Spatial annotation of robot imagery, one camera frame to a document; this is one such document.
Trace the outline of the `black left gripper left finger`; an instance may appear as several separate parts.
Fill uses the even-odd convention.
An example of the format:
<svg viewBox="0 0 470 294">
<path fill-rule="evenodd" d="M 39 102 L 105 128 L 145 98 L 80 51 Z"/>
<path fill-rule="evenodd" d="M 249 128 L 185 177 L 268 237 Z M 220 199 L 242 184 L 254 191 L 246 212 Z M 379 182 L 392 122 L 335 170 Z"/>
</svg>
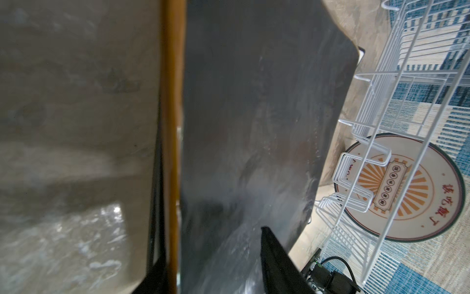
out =
<svg viewBox="0 0 470 294">
<path fill-rule="evenodd" d="M 160 257 L 132 294 L 168 294 L 168 267 Z"/>
</svg>

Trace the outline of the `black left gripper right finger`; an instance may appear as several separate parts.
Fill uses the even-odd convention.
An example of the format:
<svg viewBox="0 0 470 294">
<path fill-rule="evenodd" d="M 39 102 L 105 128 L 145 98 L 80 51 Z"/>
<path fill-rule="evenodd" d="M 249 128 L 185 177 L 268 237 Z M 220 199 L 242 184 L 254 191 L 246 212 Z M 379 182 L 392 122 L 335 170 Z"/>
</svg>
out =
<svg viewBox="0 0 470 294">
<path fill-rule="evenodd" d="M 266 294 L 314 294 L 272 230 L 261 228 L 261 267 Z"/>
</svg>

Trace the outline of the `black square plate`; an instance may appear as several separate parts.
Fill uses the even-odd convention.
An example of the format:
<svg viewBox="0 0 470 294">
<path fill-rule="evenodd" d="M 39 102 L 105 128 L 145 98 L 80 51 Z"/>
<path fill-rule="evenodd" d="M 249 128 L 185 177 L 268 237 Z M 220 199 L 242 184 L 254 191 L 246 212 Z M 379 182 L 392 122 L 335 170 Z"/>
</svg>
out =
<svg viewBox="0 0 470 294">
<path fill-rule="evenodd" d="M 261 294 L 356 70 L 323 1 L 2 1 L 1 292 Z"/>
</svg>

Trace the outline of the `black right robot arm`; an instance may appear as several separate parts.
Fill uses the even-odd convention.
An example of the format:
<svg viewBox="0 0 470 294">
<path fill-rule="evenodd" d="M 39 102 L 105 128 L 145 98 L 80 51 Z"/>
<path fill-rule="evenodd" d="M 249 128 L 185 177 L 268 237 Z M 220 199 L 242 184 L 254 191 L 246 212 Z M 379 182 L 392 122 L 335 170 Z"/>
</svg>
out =
<svg viewBox="0 0 470 294">
<path fill-rule="evenodd" d="M 331 256 L 320 260 L 322 250 L 319 247 L 305 267 L 301 275 L 305 278 L 307 285 L 315 294 L 364 294 L 365 291 L 356 283 L 356 278 L 348 262 L 337 256 Z M 345 265 L 350 276 L 338 271 L 330 271 L 325 264 L 330 261 L 339 261 Z"/>
</svg>

